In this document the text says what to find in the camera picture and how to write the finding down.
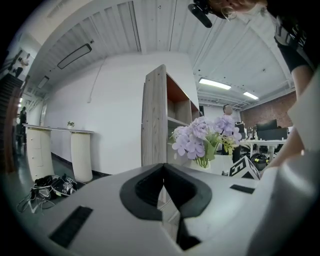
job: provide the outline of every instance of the brick wall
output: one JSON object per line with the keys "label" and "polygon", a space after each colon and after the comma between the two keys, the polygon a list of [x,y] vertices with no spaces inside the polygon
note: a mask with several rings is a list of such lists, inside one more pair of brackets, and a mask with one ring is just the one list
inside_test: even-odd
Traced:
{"label": "brick wall", "polygon": [[253,127],[258,123],[265,123],[276,119],[277,125],[283,128],[293,126],[287,112],[296,102],[296,92],[276,98],[264,104],[240,112],[241,121],[245,127]]}

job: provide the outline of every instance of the gray floor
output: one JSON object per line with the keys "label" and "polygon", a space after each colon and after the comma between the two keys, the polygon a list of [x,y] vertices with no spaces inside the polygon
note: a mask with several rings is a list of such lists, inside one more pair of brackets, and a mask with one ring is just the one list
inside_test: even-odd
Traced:
{"label": "gray floor", "polygon": [[[68,165],[67,163],[53,157],[52,158],[53,170],[54,173],[60,177],[64,174],[70,176],[74,179],[74,173],[72,170],[72,166]],[[46,210],[43,209],[41,211],[40,208],[36,210],[35,213],[31,212],[31,209],[28,207],[23,213],[19,213],[16,210],[17,204],[29,194],[31,187],[33,187],[34,182],[32,181],[30,170],[28,166],[27,160],[27,147],[23,145],[21,147],[17,147],[16,155],[15,155],[15,165],[17,167],[17,171],[13,173],[3,173],[1,174],[1,182],[2,188],[6,195],[7,201],[12,208],[13,212],[16,214],[18,219],[23,223],[28,225],[29,227],[33,227],[36,223],[38,218],[42,214],[46,214]],[[99,176],[93,176],[93,180],[98,179]],[[63,197],[59,197],[53,202],[58,204]]]}

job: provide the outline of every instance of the flower vase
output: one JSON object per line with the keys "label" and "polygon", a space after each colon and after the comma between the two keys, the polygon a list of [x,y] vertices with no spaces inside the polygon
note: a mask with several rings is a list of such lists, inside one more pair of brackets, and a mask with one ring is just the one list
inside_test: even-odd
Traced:
{"label": "flower vase", "polygon": [[195,160],[188,160],[183,164],[184,167],[194,169],[200,172],[206,172],[206,173],[211,173],[211,165],[210,162],[208,162],[206,168],[201,167]]}

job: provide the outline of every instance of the hair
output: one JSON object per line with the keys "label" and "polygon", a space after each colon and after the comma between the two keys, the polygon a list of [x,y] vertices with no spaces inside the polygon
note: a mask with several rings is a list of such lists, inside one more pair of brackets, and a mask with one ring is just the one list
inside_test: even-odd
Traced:
{"label": "hair", "polygon": [[228,106],[230,104],[225,104],[222,108],[223,108],[223,113],[225,112],[226,106]]}

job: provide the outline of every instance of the staircase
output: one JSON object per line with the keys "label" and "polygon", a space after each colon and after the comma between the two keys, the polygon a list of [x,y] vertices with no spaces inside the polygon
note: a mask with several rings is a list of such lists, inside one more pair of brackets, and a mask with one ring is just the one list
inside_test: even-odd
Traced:
{"label": "staircase", "polygon": [[17,116],[23,81],[7,74],[0,80],[0,171],[13,172],[13,120]]}

